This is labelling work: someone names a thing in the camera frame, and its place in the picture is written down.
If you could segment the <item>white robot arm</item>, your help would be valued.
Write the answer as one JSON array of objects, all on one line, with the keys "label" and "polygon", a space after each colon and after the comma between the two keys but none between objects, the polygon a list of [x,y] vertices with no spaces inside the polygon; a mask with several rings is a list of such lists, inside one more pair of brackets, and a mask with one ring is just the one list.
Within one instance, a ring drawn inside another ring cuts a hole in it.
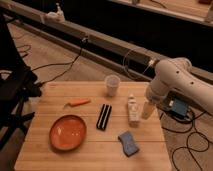
[{"label": "white robot arm", "polygon": [[147,102],[142,111],[143,119],[148,119],[174,89],[213,114],[213,85],[193,76],[191,68],[191,62],[184,57],[163,59],[155,65],[155,77],[145,91]]}]

